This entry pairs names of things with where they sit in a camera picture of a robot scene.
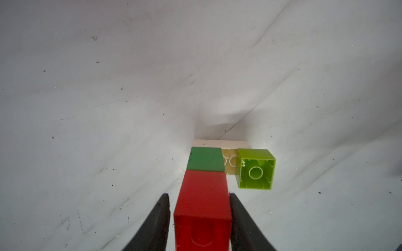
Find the red lego cube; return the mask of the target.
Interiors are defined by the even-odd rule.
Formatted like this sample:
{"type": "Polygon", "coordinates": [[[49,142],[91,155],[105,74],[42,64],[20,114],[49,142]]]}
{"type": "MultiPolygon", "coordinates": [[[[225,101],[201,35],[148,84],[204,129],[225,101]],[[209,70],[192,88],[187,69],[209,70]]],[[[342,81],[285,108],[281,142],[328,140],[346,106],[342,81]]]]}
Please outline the red lego cube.
{"type": "Polygon", "coordinates": [[[226,174],[187,170],[174,210],[177,251],[227,251],[232,213],[226,174]]]}

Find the cream lego brick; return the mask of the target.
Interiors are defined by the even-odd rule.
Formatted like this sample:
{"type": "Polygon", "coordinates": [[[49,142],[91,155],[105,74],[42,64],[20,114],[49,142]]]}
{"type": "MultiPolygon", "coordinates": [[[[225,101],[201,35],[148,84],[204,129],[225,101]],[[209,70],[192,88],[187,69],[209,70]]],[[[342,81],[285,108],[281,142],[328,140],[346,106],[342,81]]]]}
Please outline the cream lego brick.
{"type": "Polygon", "coordinates": [[[247,141],[231,140],[202,140],[193,141],[194,147],[214,147],[221,148],[224,158],[225,172],[228,175],[234,175],[236,172],[237,149],[250,149],[251,145],[247,141]]]}

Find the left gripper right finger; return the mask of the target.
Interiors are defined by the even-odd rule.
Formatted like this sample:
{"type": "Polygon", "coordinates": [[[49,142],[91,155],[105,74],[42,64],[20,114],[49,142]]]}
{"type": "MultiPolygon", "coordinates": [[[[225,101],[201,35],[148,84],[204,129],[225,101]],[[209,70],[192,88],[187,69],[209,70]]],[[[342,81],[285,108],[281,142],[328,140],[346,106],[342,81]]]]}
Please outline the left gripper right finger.
{"type": "Polygon", "coordinates": [[[231,248],[233,251],[276,251],[260,231],[235,193],[229,194],[232,212],[231,248]]]}

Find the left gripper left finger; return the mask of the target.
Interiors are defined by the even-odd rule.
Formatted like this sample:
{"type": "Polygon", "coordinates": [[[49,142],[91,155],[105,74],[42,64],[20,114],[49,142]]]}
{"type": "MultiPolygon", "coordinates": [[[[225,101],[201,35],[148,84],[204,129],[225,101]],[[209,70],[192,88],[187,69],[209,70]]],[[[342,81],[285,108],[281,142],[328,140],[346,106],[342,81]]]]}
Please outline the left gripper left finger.
{"type": "Polygon", "coordinates": [[[165,251],[170,225],[170,199],[163,193],[123,251],[165,251]]]}

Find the dark green lego cube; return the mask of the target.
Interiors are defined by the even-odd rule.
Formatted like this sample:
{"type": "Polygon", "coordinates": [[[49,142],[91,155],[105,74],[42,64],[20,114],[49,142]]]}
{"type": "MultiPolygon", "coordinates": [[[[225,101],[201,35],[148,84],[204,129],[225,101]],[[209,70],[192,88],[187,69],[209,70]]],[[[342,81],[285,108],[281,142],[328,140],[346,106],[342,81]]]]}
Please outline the dark green lego cube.
{"type": "Polygon", "coordinates": [[[192,147],[187,170],[225,172],[225,161],[221,148],[192,147]]]}

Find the lime green lego cube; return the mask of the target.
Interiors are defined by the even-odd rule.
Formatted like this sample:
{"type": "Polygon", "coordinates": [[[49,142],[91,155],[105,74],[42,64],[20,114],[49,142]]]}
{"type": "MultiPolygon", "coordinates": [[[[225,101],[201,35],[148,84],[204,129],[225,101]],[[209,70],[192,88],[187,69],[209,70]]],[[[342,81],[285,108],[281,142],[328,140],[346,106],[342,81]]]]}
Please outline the lime green lego cube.
{"type": "Polygon", "coordinates": [[[271,190],[276,158],[266,149],[238,149],[235,177],[239,188],[271,190]]]}

